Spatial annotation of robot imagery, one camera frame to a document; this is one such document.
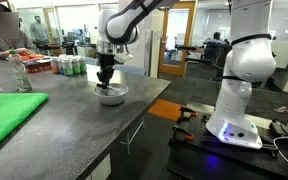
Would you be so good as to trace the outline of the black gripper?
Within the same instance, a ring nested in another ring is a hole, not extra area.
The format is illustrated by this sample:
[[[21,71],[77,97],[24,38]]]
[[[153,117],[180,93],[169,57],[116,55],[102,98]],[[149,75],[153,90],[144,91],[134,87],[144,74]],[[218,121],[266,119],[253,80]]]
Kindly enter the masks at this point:
[[[100,71],[96,73],[99,82],[97,87],[105,88],[109,86],[110,80],[114,74],[113,66],[115,59],[113,55],[99,54]]]

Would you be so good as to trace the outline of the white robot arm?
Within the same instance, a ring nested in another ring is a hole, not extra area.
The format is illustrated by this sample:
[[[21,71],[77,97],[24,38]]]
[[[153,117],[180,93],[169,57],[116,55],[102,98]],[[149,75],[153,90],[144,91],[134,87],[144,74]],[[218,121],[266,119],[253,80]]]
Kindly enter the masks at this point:
[[[115,63],[131,55],[124,46],[139,38],[138,24],[153,10],[180,0],[130,0],[124,9],[99,12],[97,42],[100,70],[98,86],[111,87]],[[245,114],[252,84],[270,77],[276,69],[271,50],[269,21],[273,0],[228,0],[230,3],[231,50],[226,55],[221,88],[207,130],[221,142],[260,149],[263,147],[256,125]]]

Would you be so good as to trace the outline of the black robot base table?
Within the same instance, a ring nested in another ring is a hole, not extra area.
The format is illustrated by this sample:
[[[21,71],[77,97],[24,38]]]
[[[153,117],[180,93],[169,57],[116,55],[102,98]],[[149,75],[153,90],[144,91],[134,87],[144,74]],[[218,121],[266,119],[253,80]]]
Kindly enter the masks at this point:
[[[195,167],[198,160],[215,164],[219,158],[226,158],[252,168],[257,168],[274,175],[288,178],[288,163],[273,144],[274,134],[259,127],[259,135],[264,142],[261,149],[256,150],[222,143],[206,129],[209,115],[197,112],[196,117],[176,121],[174,125],[185,129],[195,136],[192,142],[175,142],[170,147],[167,169],[181,177],[193,180],[197,176]]]

